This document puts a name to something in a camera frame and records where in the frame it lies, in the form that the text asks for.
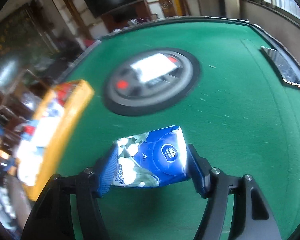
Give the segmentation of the yellow taped cardboard box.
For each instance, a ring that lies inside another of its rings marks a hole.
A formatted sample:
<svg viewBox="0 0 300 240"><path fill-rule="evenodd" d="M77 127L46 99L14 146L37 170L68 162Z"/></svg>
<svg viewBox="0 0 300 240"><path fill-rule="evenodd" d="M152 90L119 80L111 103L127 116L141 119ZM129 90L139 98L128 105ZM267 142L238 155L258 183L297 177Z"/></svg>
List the yellow taped cardboard box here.
<svg viewBox="0 0 300 240"><path fill-rule="evenodd" d="M17 177L36 201L55 173L70 137L94 90L85 80L61 83L48 90L26 123L16 151Z"/></svg>

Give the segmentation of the blue floral wipes pack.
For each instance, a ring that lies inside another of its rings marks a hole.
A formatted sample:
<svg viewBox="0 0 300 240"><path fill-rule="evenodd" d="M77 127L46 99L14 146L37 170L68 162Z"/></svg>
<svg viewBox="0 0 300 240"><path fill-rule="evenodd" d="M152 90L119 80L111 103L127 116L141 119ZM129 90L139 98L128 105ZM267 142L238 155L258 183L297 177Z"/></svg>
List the blue floral wipes pack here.
<svg viewBox="0 0 300 240"><path fill-rule="evenodd" d="M123 137L117 145L117 187L163 187L189 179L187 147L180 126Z"/></svg>

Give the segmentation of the round table centre panel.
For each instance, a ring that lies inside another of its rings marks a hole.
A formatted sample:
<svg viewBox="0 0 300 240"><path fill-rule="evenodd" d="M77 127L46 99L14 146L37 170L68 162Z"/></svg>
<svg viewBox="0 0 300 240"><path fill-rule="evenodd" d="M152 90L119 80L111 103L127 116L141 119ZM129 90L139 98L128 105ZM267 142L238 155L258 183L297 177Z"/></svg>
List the round table centre panel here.
<svg viewBox="0 0 300 240"><path fill-rule="evenodd" d="M188 51L161 47L119 64L103 86L103 103L124 116L153 114L181 101L197 84L201 67Z"/></svg>

